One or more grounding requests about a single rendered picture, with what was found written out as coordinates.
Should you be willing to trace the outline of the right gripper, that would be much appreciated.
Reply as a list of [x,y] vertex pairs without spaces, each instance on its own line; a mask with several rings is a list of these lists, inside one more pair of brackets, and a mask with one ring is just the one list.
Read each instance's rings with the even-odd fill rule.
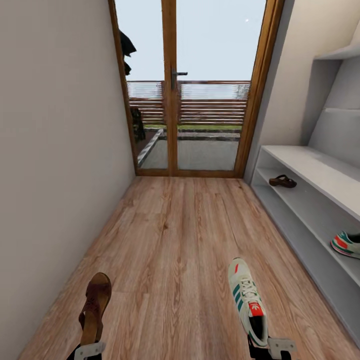
[[[257,347],[254,345],[250,336],[247,336],[247,340],[249,342],[249,352],[250,356],[255,360],[274,360],[271,354],[268,352],[268,347]],[[281,352],[281,360],[292,360],[290,351],[282,350]]]

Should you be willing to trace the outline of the gym shoe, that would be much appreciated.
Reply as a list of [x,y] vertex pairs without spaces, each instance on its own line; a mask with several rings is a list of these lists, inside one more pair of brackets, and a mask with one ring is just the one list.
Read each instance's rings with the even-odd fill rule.
[[257,347],[268,347],[266,310],[247,263],[234,258],[228,268],[228,284],[238,311],[241,326]]
[[338,253],[360,259],[360,232],[347,233],[343,231],[330,244]]

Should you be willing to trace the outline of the sandal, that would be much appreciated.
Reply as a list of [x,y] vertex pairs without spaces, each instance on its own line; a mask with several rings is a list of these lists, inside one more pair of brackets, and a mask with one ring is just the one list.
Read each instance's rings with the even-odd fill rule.
[[78,319],[83,330],[80,347],[99,343],[101,340],[104,327],[102,317],[112,295],[108,275],[103,272],[96,273],[89,282],[85,295],[87,300]]
[[278,176],[277,178],[270,178],[269,184],[273,187],[282,185],[282,186],[285,186],[286,188],[295,188],[298,183],[295,182],[293,179],[291,180],[284,174],[284,175]]

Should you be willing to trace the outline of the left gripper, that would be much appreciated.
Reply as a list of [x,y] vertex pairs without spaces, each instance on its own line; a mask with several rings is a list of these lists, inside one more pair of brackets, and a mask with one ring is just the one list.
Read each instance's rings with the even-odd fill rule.
[[[81,344],[79,344],[76,349],[71,353],[71,355],[68,357],[67,360],[73,360],[75,358],[75,351],[81,347]],[[102,360],[102,354],[100,353],[99,355],[95,355],[95,356],[90,356],[87,358],[87,360]]]

